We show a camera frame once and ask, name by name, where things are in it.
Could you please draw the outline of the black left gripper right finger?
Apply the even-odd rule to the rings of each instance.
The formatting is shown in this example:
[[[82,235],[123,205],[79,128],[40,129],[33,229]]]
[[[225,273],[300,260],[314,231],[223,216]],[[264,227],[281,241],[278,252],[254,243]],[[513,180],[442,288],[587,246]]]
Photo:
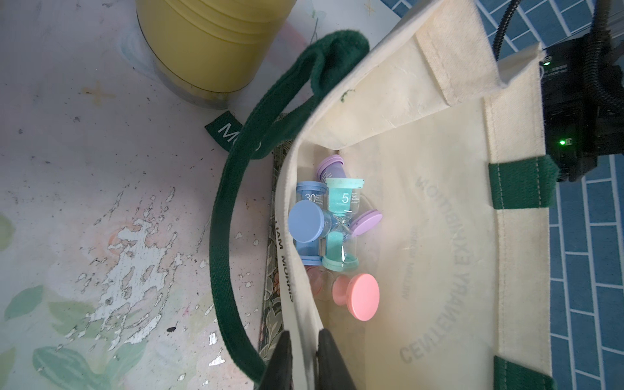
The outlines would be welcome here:
[[[322,329],[318,333],[318,337],[316,388],[320,390],[356,390],[354,381],[330,331]]]

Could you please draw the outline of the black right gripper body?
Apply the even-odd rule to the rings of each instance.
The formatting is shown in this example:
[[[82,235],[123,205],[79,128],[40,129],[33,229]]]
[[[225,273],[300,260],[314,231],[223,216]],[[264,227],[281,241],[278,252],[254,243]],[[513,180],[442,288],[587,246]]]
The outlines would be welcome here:
[[[541,63],[546,154],[559,167],[559,182],[576,182],[600,156],[623,153],[623,116],[594,99],[583,83],[588,41],[552,45]]]

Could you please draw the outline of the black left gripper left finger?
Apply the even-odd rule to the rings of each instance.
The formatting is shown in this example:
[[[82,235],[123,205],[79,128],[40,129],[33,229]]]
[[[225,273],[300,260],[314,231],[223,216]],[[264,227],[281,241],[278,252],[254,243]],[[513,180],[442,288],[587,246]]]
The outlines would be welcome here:
[[[267,365],[259,390],[290,390],[293,381],[293,352],[289,331],[283,331]]]

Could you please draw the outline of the large pink hourglass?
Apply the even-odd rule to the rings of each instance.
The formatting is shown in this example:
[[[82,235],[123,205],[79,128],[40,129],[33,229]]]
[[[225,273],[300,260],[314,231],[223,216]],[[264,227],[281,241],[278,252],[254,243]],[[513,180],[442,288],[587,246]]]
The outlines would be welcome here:
[[[379,308],[380,286],[370,274],[339,276],[331,290],[333,302],[346,306],[349,313],[359,321],[371,320]]]

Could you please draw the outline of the green hourglass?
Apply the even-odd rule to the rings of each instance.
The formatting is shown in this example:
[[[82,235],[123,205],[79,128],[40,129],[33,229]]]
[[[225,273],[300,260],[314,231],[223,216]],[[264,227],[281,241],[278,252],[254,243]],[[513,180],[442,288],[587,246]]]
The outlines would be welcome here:
[[[354,271],[359,266],[356,256],[357,240],[352,236],[346,224],[336,218],[333,213],[331,215],[334,218],[334,225],[324,238],[323,266],[334,272]]]

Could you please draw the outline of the blue hourglass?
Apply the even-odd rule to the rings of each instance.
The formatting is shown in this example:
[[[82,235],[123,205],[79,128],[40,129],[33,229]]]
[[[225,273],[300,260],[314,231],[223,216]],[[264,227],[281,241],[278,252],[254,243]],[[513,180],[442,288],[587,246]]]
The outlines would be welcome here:
[[[323,209],[327,187],[322,182],[302,181],[297,183],[296,193],[297,202],[302,200],[312,201]],[[310,243],[295,241],[295,246],[305,266],[316,267],[322,265],[320,239]]]
[[[331,213],[311,201],[299,201],[289,212],[289,232],[297,242],[310,243],[326,237],[333,225]]]

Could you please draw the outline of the cream canvas tote bag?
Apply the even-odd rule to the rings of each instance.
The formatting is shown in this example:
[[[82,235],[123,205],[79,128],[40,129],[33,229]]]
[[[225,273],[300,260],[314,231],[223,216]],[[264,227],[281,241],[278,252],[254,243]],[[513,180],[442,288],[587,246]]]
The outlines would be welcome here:
[[[345,30],[305,49],[229,147],[212,212],[214,308],[243,373],[260,385],[269,361],[240,320],[228,234],[250,161],[289,141],[274,215],[291,388],[317,389],[322,329],[357,389],[556,388],[558,169],[544,145],[542,58],[534,45],[497,61],[472,1],[422,1],[376,47]],[[377,280],[380,305],[367,322],[312,293],[289,232],[297,182],[331,152],[383,213],[357,242],[359,267],[339,275]]]

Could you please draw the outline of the purple hourglass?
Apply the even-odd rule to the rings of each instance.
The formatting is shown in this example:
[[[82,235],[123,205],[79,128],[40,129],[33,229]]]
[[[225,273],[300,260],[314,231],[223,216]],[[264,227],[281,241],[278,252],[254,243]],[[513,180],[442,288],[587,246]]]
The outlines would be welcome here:
[[[318,165],[317,177],[328,187],[328,210],[359,237],[375,228],[383,215],[361,195],[364,179],[348,177],[344,163],[338,154],[327,157]]]

